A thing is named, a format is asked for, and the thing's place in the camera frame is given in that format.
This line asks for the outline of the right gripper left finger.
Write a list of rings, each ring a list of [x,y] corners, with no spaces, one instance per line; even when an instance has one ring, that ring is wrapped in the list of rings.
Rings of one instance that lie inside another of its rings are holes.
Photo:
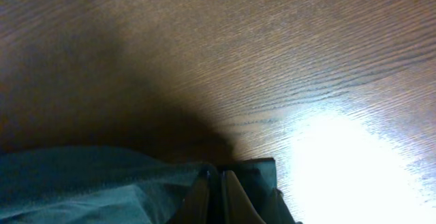
[[[202,171],[167,224],[217,224],[218,175]]]

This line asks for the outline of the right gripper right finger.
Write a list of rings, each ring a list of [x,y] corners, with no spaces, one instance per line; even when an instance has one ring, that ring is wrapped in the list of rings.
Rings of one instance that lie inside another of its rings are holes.
[[[263,197],[259,174],[226,170],[222,176],[225,222],[228,224],[265,224],[255,206]]]

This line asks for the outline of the dark green t-shirt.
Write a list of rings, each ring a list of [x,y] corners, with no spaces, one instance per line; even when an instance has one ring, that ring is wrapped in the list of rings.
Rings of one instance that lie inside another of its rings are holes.
[[[167,223],[202,171],[218,175],[218,223],[225,222],[226,170],[259,174],[255,206],[266,223],[292,223],[273,159],[217,167],[169,164],[124,148],[75,146],[1,156],[2,223]]]

